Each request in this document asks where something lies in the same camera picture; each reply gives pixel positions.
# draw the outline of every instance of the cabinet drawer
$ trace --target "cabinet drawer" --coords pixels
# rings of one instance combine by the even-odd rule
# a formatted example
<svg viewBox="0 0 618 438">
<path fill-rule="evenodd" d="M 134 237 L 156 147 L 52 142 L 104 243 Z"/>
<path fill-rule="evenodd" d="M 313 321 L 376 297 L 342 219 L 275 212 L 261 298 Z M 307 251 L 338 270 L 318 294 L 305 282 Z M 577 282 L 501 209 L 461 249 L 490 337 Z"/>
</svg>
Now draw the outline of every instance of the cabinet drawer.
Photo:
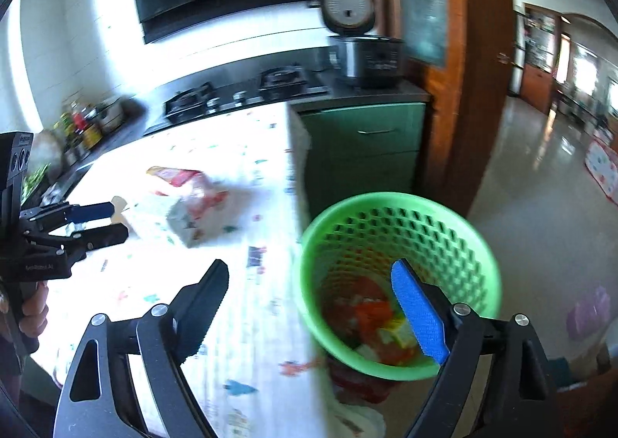
<svg viewBox="0 0 618 438">
<path fill-rule="evenodd" d="M 311 148 L 323 157 L 353 158 L 418 151 L 424 104 L 383 104 L 302 115 Z"/>
<path fill-rule="evenodd" d="M 402 152 L 323 161 L 311 151 L 305 168 L 305 191 L 311 218 L 353 195 L 410 192 L 416 155 L 416 152 Z"/>
</svg>

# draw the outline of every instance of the stove knob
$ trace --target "stove knob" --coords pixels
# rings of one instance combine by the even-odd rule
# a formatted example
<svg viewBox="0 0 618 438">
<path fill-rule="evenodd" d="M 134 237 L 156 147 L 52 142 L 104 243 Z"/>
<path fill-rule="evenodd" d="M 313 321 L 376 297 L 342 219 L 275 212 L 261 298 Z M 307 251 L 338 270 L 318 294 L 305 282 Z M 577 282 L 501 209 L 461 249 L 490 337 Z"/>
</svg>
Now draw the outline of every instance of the stove knob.
<svg viewBox="0 0 618 438">
<path fill-rule="evenodd" d="M 237 93 L 234 93 L 233 98 L 236 103 L 236 107 L 246 104 L 246 91 L 238 91 Z"/>
</svg>

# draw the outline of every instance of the patterned tablecloth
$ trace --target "patterned tablecloth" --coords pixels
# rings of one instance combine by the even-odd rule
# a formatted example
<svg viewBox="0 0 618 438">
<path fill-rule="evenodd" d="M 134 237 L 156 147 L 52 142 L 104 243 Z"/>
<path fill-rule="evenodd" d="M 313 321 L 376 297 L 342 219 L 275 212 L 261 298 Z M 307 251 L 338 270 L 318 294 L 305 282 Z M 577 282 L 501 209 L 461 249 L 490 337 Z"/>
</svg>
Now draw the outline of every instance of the patterned tablecloth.
<svg viewBox="0 0 618 438">
<path fill-rule="evenodd" d="M 290 275 L 307 223 L 299 174 L 308 148 L 298 116 L 271 104 L 178 126 L 98 159 L 70 202 L 118 195 L 131 220 L 147 196 L 150 166 L 201 170 L 229 197 L 208 214 L 209 233 L 195 248 L 132 234 L 75 264 L 70 279 L 49 282 L 49 326 L 34 360 L 62 384 L 94 314 L 142 316 L 199 281 L 218 258 L 229 266 L 229 291 L 199 352 L 182 366 L 218 436 L 379 436 L 366 419 L 362 429 L 368 409 L 346 415 L 351 409 L 334 400 L 323 355 L 294 304 Z M 140 358 L 131 357 L 131 366 L 148 427 L 165 436 Z"/>
</svg>

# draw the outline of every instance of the gas stove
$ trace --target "gas stove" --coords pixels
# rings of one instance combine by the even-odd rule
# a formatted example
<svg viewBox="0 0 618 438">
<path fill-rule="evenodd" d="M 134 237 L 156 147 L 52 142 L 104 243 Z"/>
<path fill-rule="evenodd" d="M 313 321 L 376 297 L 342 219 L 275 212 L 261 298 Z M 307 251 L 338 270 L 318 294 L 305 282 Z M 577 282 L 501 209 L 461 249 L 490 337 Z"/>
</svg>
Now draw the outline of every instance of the gas stove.
<svg viewBox="0 0 618 438">
<path fill-rule="evenodd" d="M 210 82 L 178 93 L 165 102 L 165 116 L 172 124 L 257 105 L 308 98 L 328 93 L 315 73 L 300 65 L 273 68 L 257 78 L 214 88 Z"/>
</svg>

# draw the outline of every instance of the door handle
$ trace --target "door handle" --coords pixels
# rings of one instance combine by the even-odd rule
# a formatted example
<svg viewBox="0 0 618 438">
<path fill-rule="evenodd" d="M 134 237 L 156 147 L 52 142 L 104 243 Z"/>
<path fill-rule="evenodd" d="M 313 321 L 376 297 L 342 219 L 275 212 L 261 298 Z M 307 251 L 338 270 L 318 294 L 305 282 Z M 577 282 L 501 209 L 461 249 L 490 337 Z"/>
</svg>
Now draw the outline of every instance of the door handle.
<svg viewBox="0 0 618 438">
<path fill-rule="evenodd" d="M 360 134 L 383 134 L 383 133 L 392 133 L 393 131 L 397 131 L 397 129 L 393 128 L 393 129 L 380 129 L 379 131 L 361 131 L 358 130 L 357 132 Z"/>
<path fill-rule="evenodd" d="M 511 59 L 504 53 L 498 53 L 498 61 L 503 65 L 508 65 L 511 62 Z"/>
</svg>

